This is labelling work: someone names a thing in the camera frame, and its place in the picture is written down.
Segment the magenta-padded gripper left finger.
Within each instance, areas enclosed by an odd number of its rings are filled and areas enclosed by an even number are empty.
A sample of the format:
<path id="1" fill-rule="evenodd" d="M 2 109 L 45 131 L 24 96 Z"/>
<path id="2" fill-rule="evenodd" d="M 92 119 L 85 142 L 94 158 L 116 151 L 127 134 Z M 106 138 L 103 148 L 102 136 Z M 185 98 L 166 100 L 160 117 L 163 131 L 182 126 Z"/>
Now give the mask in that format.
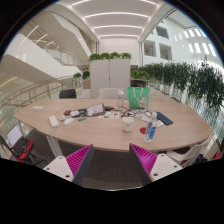
<path id="1" fill-rule="evenodd" d="M 44 170 L 81 186 L 93 155 L 94 148 L 90 144 L 66 157 L 56 157 Z"/>

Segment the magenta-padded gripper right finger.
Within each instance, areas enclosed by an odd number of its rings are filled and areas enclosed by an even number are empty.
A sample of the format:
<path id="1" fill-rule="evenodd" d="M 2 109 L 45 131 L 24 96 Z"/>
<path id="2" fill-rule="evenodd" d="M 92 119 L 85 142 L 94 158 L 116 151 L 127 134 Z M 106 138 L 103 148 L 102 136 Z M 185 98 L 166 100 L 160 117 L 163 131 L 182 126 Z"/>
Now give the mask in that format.
<path id="1" fill-rule="evenodd" d="M 129 155 L 135 164 L 143 185 L 147 185 L 182 169 L 179 164 L 166 154 L 155 154 L 134 144 L 129 144 Z"/>

